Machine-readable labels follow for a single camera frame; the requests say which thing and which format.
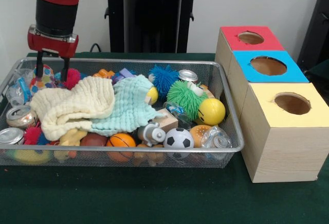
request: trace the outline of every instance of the green tablecloth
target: green tablecloth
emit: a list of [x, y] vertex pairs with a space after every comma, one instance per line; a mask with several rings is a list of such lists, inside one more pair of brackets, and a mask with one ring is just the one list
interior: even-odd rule
[[267, 184], [251, 183], [240, 153], [222, 170], [0, 166], [0, 223], [329, 223], [329, 162], [318, 181]]

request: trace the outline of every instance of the knit blanket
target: knit blanket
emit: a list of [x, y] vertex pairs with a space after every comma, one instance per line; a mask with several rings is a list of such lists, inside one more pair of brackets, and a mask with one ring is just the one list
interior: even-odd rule
[[39, 90], [30, 106], [41, 121], [45, 137], [58, 140], [73, 128], [91, 130], [90, 118], [108, 117], [115, 103], [110, 79], [87, 77], [72, 89], [47, 88]]
[[149, 120], [162, 117], [154, 108], [145, 103], [145, 97], [153, 84], [143, 75], [126, 78], [114, 85], [115, 104], [112, 114], [105, 119], [92, 119], [89, 130], [103, 136], [119, 132], [133, 132], [145, 126]]

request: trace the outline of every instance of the wire basket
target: wire basket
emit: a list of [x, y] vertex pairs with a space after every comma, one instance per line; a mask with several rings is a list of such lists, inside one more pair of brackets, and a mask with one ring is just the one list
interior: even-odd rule
[[[11, 108], [6, 91], [15, 69], [33, 69], [36, 58], [19, 60], [12, 67], [0, 86], [0, 129], [8, 127], [6, 113]], [[63, 67], [61, 59], [44, 58], [54, 72]], [[233, 154], [242, 150], [244, 140], [227, 84], [224, 70], [218, 63], [201, 61], [157, 61], [157, 60], [112, 60], [71, 59], [70, 67], [87, 75], [93, 75], [104, 68], [114, 72], [122, 68], [148, 76], [149, 70], [168, 64], [175, 70], [188, 69], [195, 72], [199, 82], [207, 85], [226, 108], [226, 117], [220, 127], [226, 131], [232, 148], [144, 148], [144, 147], [87, 147], [46, 145], [0, 145], [0, 165], [46, 165], [46, 166], [158, 166], [158, 167], [217, 167], [224, 168]], [[157, 102], [155, 109], [161, 109]]]

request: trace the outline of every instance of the blue lid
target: blue lid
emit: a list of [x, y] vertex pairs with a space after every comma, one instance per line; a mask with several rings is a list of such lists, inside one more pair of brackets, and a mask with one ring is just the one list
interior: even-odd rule
[[[252, 83], [309, 83], [300, 68], [286, 51], [234, 51], [235, 59], [239, 63], [246, 79]], [[270, 58], [286, 66], [286, 72], [278, 71], [278, 75], [266, 75], [258, 72], [251, 61], [253, 59]]]

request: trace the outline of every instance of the green spiky ball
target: green spiky ball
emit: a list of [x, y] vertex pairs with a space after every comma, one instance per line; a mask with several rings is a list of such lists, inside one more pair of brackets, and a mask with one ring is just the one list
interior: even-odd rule
[[192, 90], [187, 87], [186, 81], [176, 81], [170, 88], [167, 101], [176, 103], [181, 106], [191, 120], [197, 118], [197, 110], [204, 99], [207, 99], [206, 93], [198, 97]]

